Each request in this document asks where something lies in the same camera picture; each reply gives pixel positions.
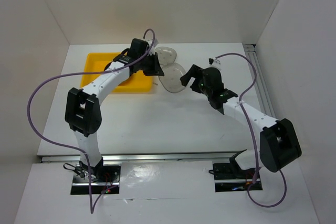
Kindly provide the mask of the clear glass plate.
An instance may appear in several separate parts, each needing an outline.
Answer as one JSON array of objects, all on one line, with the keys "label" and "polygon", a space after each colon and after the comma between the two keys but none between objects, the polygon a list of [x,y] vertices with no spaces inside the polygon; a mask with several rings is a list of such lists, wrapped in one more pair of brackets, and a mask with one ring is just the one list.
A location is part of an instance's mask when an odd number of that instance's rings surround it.
[{"label": "clear glass plate", "polygon": [[157,53],[160,65],[166,66],[171,63],[175,63],[177,58],[177,52],[170,47],[157,47],[155,49]]},{"label": "clear glass plate", "polygon": [[159,76],[159,81],[166,91],[179,93],[185,89],[180,78],[186,74],[185,69],[178,63],[170,63],[162,67],[164,76]]}]

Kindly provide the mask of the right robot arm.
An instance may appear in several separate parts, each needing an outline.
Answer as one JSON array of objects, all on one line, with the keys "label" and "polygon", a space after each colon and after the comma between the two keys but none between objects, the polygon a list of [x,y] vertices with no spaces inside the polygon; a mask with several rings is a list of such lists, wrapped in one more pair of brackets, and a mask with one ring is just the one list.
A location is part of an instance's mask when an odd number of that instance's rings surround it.
[{"label": "right robot arm", "polygon": [[203,69],[192,65],[180,78],[186,86],[192,80],[191,89],[204,94],[210,106],[229,116],[252,132],[253,149],[242,151],[233,157],[229,172],[235,178],[242,177],[248,169],[266,168],[276,173],[302,155],[295,128],[288,119],[275,119],[255,109],[238,95],[224,87],[218,69]]}]

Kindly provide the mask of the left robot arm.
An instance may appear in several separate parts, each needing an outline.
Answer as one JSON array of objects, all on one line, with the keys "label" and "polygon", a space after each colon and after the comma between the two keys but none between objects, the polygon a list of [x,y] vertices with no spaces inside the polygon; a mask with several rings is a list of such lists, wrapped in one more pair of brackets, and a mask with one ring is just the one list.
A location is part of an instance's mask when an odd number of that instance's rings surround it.
[{"label": "left robot arm", "polygon": [[81,89],[72,88],[68,92],[65,121],[83,151],[79,165],[93,182],[103,177],[104,170],[97,140],[97,131],[102,123],[101,104],[118,85],[138,71],[146,76],[164,75],[155,52],[157,43],[156,39],[133,39],[129,48],[107,64],[103,74]]}]

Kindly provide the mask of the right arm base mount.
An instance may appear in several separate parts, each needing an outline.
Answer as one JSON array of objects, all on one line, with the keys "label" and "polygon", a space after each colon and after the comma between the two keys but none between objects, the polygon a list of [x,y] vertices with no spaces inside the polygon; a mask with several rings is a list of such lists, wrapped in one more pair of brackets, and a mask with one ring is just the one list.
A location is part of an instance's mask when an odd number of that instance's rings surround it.
[{"label": "right arm base mount", "polygon": [[208,171],[214,177],[215,192],[235,192],[262,190],[260,176],[253,184],[252,179],[255,168],[241,169],[236,162],[236,157],[245,150],[235,153],[226,163],[213,163],[213,168]]}]

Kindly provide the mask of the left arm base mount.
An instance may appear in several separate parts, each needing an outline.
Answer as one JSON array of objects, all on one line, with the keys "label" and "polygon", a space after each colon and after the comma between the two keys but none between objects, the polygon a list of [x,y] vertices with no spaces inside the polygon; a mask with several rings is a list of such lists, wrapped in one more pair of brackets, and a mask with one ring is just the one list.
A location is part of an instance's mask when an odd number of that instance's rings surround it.
[{"label": "left arm base mount", "polygon": [[[63,168],[73,172],[74,176],[71,185],[71,195],[88,195],[89,194],[89,174],[79,165],[64,163]],[[93,195],[118,194],[120,188],[120,165],[106,165],[99,175],[91,176],[91,190]]]}]

